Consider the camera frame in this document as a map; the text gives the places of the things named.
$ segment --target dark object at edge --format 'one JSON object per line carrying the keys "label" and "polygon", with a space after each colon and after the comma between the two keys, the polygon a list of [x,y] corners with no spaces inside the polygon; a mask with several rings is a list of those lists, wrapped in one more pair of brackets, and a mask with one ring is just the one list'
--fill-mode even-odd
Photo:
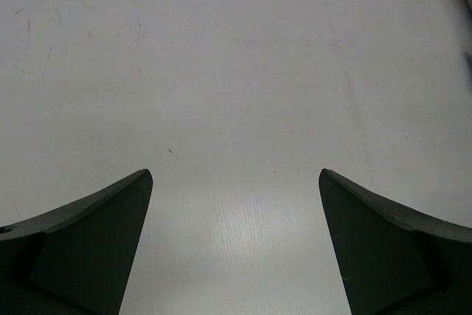
{"label": "dark object at edge", "polygon": [[353,315],[472,314],[472,229],[333,171],[321,172],[319,188]]}
{"label": "dark object at edge", "polygon": [[0,228],[0,314],[118,314],[152,186],[140,170]]}

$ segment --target dark gray gripper edge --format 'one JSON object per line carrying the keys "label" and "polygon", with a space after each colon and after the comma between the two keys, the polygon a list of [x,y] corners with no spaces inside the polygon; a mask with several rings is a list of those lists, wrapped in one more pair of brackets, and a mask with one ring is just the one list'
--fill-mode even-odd
{"label": "dark gray gripper edge", "polygon": [[319,188],[353,315],[472,314],[472,229],[330,170]]}
{"label": "dark gray gripper edge", "polygon": [[0,228],[0,314],[118,314],[152,186],[140,170]]}

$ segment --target white table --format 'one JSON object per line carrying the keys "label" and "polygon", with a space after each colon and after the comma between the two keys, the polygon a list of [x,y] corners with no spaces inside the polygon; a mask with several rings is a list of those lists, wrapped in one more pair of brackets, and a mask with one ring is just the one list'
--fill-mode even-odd
{"label": "white table", "polygon": [[323,167],[472,226],[463,0],[0,6],[0,224],[154,175],[122,315],[348,314]]}

